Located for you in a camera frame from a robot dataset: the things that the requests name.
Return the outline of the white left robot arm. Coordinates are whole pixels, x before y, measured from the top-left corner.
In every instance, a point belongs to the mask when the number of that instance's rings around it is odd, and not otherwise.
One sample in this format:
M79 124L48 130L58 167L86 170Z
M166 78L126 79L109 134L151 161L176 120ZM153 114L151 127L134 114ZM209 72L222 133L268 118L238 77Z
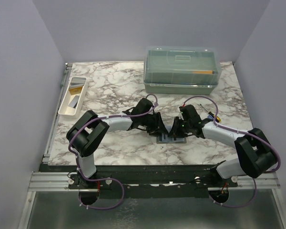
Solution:
M143 126L151 136L168 134L162 121L161 114L155 112L157 103L142 98L135 107L110 116L98 116L94 111L86 111L67 132L69 150L76 155L76 163L80 176L80 183L85 188L92 188L96 184L96 166L94 155L101 141L107 133L115 131L129 131Z

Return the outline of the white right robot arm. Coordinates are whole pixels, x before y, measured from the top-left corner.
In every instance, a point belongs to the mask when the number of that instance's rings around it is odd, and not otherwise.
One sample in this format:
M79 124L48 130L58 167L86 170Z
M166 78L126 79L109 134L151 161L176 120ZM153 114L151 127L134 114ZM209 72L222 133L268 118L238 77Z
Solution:
M179 110L182 118L174 118L169 137L175 139L193 135L220 142L236 150L236 159L221 162L214 167L210 174L213 186L220 187L233 176L257 178L278 163L274 150L260 129L232 131L226 126L220 128L210 118L201 119L193 105L180 106Z

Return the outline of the grey credit card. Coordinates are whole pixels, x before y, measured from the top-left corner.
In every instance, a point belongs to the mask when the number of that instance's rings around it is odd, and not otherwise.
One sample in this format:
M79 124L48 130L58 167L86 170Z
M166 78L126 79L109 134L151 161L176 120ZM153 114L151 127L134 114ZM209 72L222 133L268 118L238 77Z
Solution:
M71 107L71 108L76 108L77 103L79 101L79 98L80 97L78 95L74 96L73 99L70 101L68 106Z

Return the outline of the grey leather card holder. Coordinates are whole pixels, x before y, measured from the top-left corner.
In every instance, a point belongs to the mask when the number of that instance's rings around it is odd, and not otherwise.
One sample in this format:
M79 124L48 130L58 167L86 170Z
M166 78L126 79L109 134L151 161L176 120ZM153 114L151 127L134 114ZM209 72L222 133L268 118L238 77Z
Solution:
M166 134L160 134L156 137L157 144L185 144L186 138L172 138Z

